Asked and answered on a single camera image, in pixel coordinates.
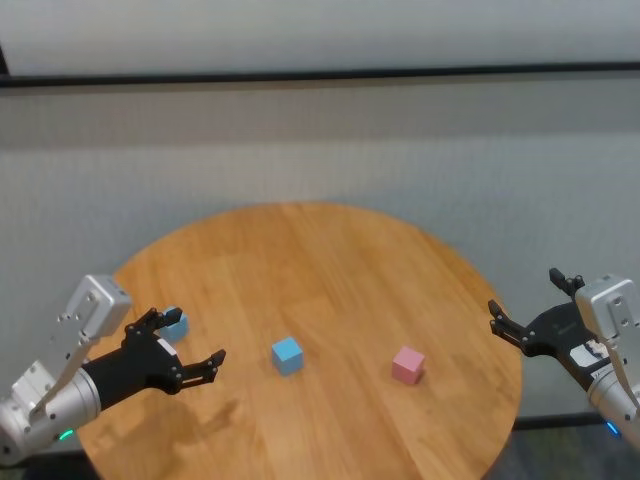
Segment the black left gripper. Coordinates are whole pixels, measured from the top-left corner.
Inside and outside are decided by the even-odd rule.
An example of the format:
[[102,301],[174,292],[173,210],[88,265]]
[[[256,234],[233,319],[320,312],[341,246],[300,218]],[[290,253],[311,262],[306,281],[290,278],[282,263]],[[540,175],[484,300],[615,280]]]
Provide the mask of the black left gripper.
[[83,370],[96,387],[101,412],[146,389],[175,395],[215,381],[226,357],[224,349],[201,362],[182,365],[173,347],[154,334],[177,324],[182,315],[178,307],[166,313],[151,308],[125,327],[118,349],[84,364]]

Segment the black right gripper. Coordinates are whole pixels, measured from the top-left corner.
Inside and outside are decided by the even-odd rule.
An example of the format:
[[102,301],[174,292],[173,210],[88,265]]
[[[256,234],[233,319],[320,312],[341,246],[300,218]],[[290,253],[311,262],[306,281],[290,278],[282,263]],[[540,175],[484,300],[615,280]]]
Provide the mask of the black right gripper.
[[[581,275],[565,276],[559,269],[549,269],[551,283],[575,300],[585,286]],[[527,357],[555,358],[571,377],[588,391],[596,372],[610,364],[606,348],[585,327],[578,307],[565,303],[538,315],[526,329],[513,321],[493,299],[488,301],[493,335],[518,348]]]

